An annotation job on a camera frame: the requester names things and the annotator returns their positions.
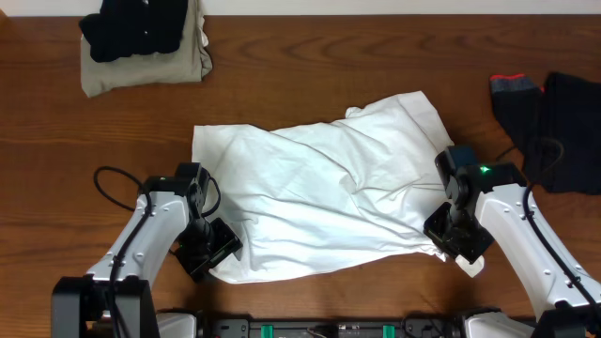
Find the white t-shirt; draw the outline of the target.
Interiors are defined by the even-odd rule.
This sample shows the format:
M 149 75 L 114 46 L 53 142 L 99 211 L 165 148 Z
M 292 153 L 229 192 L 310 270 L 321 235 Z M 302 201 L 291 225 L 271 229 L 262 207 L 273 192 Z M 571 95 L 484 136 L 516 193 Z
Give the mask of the white t-shirt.
M 213 276 L 264 283 L 392 255 L 441 257 L 424 222 L 446 199 L 435 158 L 450 144 L 419 91 L 331 123 L 196 127 L 192 158 L 217 182 L 208 203 L 242 243 Z

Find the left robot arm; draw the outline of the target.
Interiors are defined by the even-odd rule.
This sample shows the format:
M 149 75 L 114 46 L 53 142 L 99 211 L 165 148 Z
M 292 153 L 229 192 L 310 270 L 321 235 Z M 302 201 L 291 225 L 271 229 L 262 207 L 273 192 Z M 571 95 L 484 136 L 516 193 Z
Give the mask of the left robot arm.
M 63 277 L 52 294 L 53 337 L 208 337 L 201 315 L 156 311 L 151 288 L 173 255 L 199 282 L 242 247 L 222 219 L 205 209 L 216 182 L 198 162 L 182 163 L 171 177 L 138 181 L 131 218 L 102 259 L 82 277 Z

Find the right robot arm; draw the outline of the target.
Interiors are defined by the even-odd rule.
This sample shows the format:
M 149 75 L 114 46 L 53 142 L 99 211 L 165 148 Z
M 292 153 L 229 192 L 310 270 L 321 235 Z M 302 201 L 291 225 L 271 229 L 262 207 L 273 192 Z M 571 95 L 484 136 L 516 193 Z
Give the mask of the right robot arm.
M 435 165 L 447 200 L 424 222 L 445 254 L 475 264 L 498 243 L 529 296 L 533 328 L 493 315 L 465 319 L 465 336 L 584 337 L 600 334 L 600 283 L 567 251 L 510 162 L 457 165 L 439 154 Z

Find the black garment with red trim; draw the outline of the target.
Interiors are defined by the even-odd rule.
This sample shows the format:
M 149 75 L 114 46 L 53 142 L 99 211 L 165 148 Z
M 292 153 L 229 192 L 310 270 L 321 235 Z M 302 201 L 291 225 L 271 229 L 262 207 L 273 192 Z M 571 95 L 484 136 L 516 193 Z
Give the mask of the black garment with red trim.
M 524 156 L 522 173 L 529 181 L 538 181 L 542 173 L 539 104 L 543 90 L 525 74 L 493 75 L 489 87 L 493 115 Z

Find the black garment right edge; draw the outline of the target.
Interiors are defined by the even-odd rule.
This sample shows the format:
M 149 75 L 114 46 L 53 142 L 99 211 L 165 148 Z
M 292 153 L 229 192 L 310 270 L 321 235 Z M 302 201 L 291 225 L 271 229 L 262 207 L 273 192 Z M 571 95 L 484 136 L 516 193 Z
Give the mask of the black garment right edge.
M 541 99 L 539 131 L 563 146 L 544 148 L 541 180 L 548 192 L 600 193 L 600 84 L 559 72 L 549 74 Z

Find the folded khaki garment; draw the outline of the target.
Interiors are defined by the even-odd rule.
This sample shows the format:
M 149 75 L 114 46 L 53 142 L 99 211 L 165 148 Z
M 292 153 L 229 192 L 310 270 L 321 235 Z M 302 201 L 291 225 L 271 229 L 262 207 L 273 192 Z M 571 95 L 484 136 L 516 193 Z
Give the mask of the folded khaki garment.
M 189 9 L 179 49 L 170 54 L 132 55 L 98 63 L 90 56 L 90 45 L 82 34 L 81 86 L 93 98 L 112 89 L 153 83 L 200 82 L 212 69 L 206 51 L 208 38 L 204 17 L 197 0 L 187 0 Z

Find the folded black garment on stack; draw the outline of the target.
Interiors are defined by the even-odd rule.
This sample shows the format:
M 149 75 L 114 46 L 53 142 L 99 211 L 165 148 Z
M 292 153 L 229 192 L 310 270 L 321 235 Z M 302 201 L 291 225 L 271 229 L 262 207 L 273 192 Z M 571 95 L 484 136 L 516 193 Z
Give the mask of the folded black garment on stack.
M 79 21 L 90 56 L 98 63 L 121 57 L 170 54 L 179 49 L 187 0 L 103 0 Z

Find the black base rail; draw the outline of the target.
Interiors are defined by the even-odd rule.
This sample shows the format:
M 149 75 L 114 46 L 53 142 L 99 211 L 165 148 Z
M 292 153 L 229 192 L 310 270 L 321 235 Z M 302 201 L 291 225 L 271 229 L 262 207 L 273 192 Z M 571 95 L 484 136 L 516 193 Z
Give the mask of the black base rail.
M 177 338 L 462 338 L 530 337 L 534 325 L 491 310 L 471 317 L 414 315 L 390 320 L 302 321 L 250 317 L 209 319 L 197 314 L 157 314 L 159 335 Z

